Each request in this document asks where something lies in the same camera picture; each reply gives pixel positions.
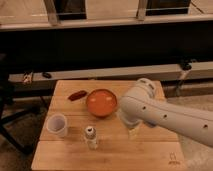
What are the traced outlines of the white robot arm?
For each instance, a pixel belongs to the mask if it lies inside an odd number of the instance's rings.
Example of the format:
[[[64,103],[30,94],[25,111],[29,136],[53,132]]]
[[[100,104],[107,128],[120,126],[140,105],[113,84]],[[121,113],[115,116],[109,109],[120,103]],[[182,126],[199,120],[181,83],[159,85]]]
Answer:
[[[123,124],[134,129],[145,121],[213,148],[213,112],[156,100],[156,90],[153,81],[141,78],[122,95],[118,116]]]

